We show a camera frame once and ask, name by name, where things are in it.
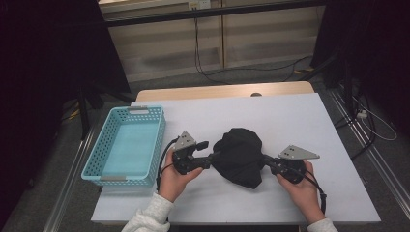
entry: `handheld controller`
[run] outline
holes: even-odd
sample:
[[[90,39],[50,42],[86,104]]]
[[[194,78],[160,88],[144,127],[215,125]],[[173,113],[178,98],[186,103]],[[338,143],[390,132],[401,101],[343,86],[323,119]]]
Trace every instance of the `handheld controller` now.
[[[307,168],[302,160],[272,158],[268,155],[263,156],[263,162],[271,168],[271,173],[275,176],[280,174],[292,184],[298,184],[304,179]]]
[[[184,131],[175,142],[172,162],[175,169],[182,175],[198,167],[209,169],[212,157],[195,158],[193,152],[203,150],[209,145],[208,141],[196,144],[196,141]]]

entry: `cable on floor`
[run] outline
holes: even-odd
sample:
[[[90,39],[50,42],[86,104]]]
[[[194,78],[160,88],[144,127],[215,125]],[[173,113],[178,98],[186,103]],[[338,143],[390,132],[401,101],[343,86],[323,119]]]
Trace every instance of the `cable on floor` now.
[[[290,75],[288,75],[284,80],[282,80],[281,82],[285,82],[287,81],[290,77],[292,77],[294,71],[295,71],[295,66],[307,59],[307,58],[311,58],[312,56],[305,56],[303,58],[300,58],[294,62],[292,62],[291,64],[282,66],[282,67],[278,67],[278,68],[271,68],[271,69],[257,69],[257,68],[236,68],[236,69],[226,69],[226,70],[221,70],[221,71],[216,71],[216,72],[209,72],[209,73],[205,73],[202,70],[202,65],[201,65],[201,61],[200,61],[200,56],[199,56],[199,39],[198,39],[198,34],[199,34],[199,29],[198,29],[198,20],[197,18],[194,19],[194,23],[195,23],[195,67],[196,70],[201,73],[202,75],[204,75],[208,80],[213,81],[213,82],[217,82],[217,83],[222,83],[222,84],[227,84],[230,85],[230,83],[225,82],[225,81],[219,81],[219,80],[214,80],[212,78],[210,78],[210,75],[215,75],[218,73],[224,73],[224,72],[230,72],[230,71],[277,71],[277,70],[282,70],[282,69],[286,69],[289,67],[292,67],[292,72],[290,73]]]
[[[368,109],[370,109],[370,104],[368,103],[368,98],[367,98],[366,95],[364,95],[364,96],[365,96],[366,106],[367,106]],[[368,118],[368,120],[369,120],[369,122],[370,122],[371,128],[372,128],[374,131],[376,131],[376,126],[375,126],[375,124],[374,124],[374,120],[373,120],[372,115],[370,114],[367,118]],[[353,155],[352,157],[350,157],[350,159],[353,161],[353,160],[355,160],[357,157],[359,157],[361,154],[363,154],[363,153],[374,143],[375,139],[376,139],[376,136],[374,135],[374,133],[372,133],[372,134],[370,135],[370,138],[369,138],[368,142],[365,144],[365,146],[362,148],[362,150],[360,150],[358,153],[356,153],[355,155]]]
[[[380,134],[377,133],[374,129],[372,129],[370,126],[368,126],[368,125],[365,123],[365,120],[362,118],[362,123],[363,123],[363,125],[364,125],[369,131],[371,131],[374,135],[378,136],[379,138],[384,139],[384,140],[387,140],[387,141],[394,141],[394,140],[397,139],[397,133],[395,132],[395,130],[394,130],[388,123],[386,123],[386,121],[384,121],[382,118],[380,118],[380,117],[377,116],[375,113],[373,113],[371,110],[369,110],[369,109],[366,108],[364,105],[362,105],[362,103],[359,102],[356,98],[353,98],[353,99],[354,99],[354,101],[356,101],[356,102],[362,107],[362,109],[364,109],[366,112],[370,113],[370,115],[376,117],[376,118],[377,118],[378,120],[380,120],[383,124],[385,124],[385,125],[395,134],[395,136],[394,136],[393,138],[387,138],[387,137],[384,137],[384,136],[380,135]]]

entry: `black pole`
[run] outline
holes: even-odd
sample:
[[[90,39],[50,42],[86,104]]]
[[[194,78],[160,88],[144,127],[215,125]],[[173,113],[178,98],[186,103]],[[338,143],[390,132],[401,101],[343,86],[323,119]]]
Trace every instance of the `black pole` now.
[[[80,86],[78,89],[78,105],[79,105],[79,113],[81,116],[81,126],[82,126],[82,135],[81,140],[84,140],[85,136],[90,129],[90,122],[88,121],[88,112],[87,112],[87,103],[85,101],[84,96],[84,87]]]
[[[98,27],[118,27],[118,26],[129,26],[135,24],[162,22],[162,21],[173,21],[182,20],[190,18],[200,18],[209,16],[221,16],[221,15],[237,15],[246,13],[258,13],[258,12],[269,12],[269,11],[279,11],[288,9],[298,9],[307,7],[318,7],[325,6],[330,2],[337,2],[343,0],[293,0],[277,3],[266,3],[257,5],[246,5],[238,7],[225,7],[225,8],[213,8],[198,11],[186,11],[178,13],[169,14],[155,14],[148,16],[139,17],[123,17],[108,19],[105,22],[88,22],[76,25],[61,25],[60,28],[73,28],[73,29],[89,29]]]

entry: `power outlet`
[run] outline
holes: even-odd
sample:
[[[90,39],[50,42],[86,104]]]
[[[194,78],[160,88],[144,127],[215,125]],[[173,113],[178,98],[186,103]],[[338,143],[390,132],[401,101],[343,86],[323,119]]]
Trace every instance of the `power outlet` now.
[[[188,10],[190,10],[190,11],[199,10],[198,1],[190,1],[190,2],[188,2]]]
[[[358,112],[358,118],[367,118],[367,111],[365,111],[364,109],[359,110]]]
[[[211,0],[198,1],[199,9],[211,9]]]
[[[211,8],[211,0],[189,1],[188,10],[203,10]]]

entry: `black cable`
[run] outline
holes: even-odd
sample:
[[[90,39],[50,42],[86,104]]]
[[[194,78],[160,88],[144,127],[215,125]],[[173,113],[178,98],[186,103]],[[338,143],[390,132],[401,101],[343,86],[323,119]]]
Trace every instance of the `black cable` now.
[[[325,194],[325,191],[319,186],[319,183],[317,182],[316,177],[314,177],[313,173],[311,173],[307,170],[307,173],[310,174],[313,177],[314,181],[311,180],[311,178],[309,176],[307,176],[306,174],[302,174],[300,171],[298,171],[294,168],[287,167],[287,169],[293,171],[298,176],[301,176],[301,177],[305,178],[306,180],[311,182],[319,190],[320,201],[321,201],[320,210],[322,211],[323,214],[325,214],[326,213],[326,197],[328,195]]]
[[[368,98],[367,98],[366,94],[364,94],[364,96],[365,96],[365,101],[366,101],[366,107],[367,107],[368,110],[370,110],[370,104],[368,103]],[[367,118],[368,118],[368,120],[369,120],[369,122],[370,122],[371,129],[372,129],[374,132],[376,132],[376,126],[375,126],[375,124],[374,124],[373,116],[372,116],[371,114],[369,114]],[[355,155],[353,155],[352,157],[350,157],[350,159],[353,161],[353,160],[355,160],[358,156],[360,156],[361,154],[363,154],[363,153],[374,143],[375,139],[376,139],[376,135],[375,135],[374,133],[372,133],[371,136],[370,136],[370,138],[368,139],[367,144],[366,144],[358,153],[356,153]]]
[[[178,140],[178,138],[179,138],[179,136],[178,136],[177,138],[172,139],[172,140],[168,143],[168,145],[166,145],[165,149],[164,149],[163,152],[162,152],[161,160],[160,160],[160,163],[159,163],[159,165],[158,165],[158,171],[157,171],[157,191],[160,190],[161,175],[162,175],[162,172],[163,172],[163,170],[161,170],[161,168],[162,168],[162,163],[163,163],[163,159],[165,158],[166,153],[167,153],[168,150],[169,150],[169,147],[170,147],[172,144],[174,144],[174,143]]]
[[[165,166],[165,167],[161,170],[160,178],[161,178],[161,176],[162,176],[163,171],[164,171],[166,168],[168,168],[169,166],[171,166],[171,165],[174,165],[174,163],[171,162],[169,165]]]
[[[347,125],[351,124],[351,123],[353,122],[353,120],[354,120],[354,119],[351,118],[351,119],[349,119],[349,121],[347,121],[346,123],[344,123],[344,124],[342,124],[342,125],[335,126],[335,129],[340,129],[340,128],[346,127]]]
[[[343,121],[343,119],[345,119],[345,118],[344,118],[344,117],[341,117],[341,119],[337,120],[337,121],[334,123],[334,126],[336,126],[338,123],[340,123],[341,121]]]
[[[292,67],[292,72],[290,73],[290,75],[288,75],[284,80],[282,80],[281,82],[284,82],[286,80],[288,80],[290,77],[292,77],[293,72],[295,71],[295,66],[307,59],[307,58],[311,58],[312,56],[305,56],[303,58],[298,59],[297,61],[286,65],[286,66],[282,66],[282,67],[278,67],[278,68],[271,68],[271,69],[256,69],[256,68],[236,68],[236,69],[226,69],[226,70],[221,70],[221,71],[216,71],[216,72],[210,72],[210,73],[205,73],[202,70],[202,65],[201,65],[201,60],[200,60],[200,56],[199,56],[199,41],[198,41],[198,33],[199,33],[199,29],[198,29],[198,20],[197,18],[193,19],[194,23],[195,23],[195,67],[196,70],[201,73],[202,75],[204,75],[208,80],[213,81],[213,82],[217,82],[217,83],[222,83],[222,84],[227,84],[230,85],[231,83],[227,83],[225,81],[219,81],[219,80],[214,80],[212,78],[210,78],[210,75],[214,75],[214,74],[218,74],[218,73],[223,73],[223,72],[229,72],[229,71],[276,71],[276,70],[282,70],[282,69],[286,69],[289,67]]]
[[[208,80],[213,81],[213,82],[217,82],[217,83],[222,83],[222,84],[226,84],[226,85],[230,85],[230,83],[227,83],[225,81],[219,81],[219,80],[214,80],[211,79],[208,74],[206,74],[203,70],[202,70],[202,66],[201,66],[201,59],[199,57],[199,41],[198,41],[198,19],[194,18],[193,21],[195,22],[195,67],[196,70],[201,73],[203,76],[205,76]]]

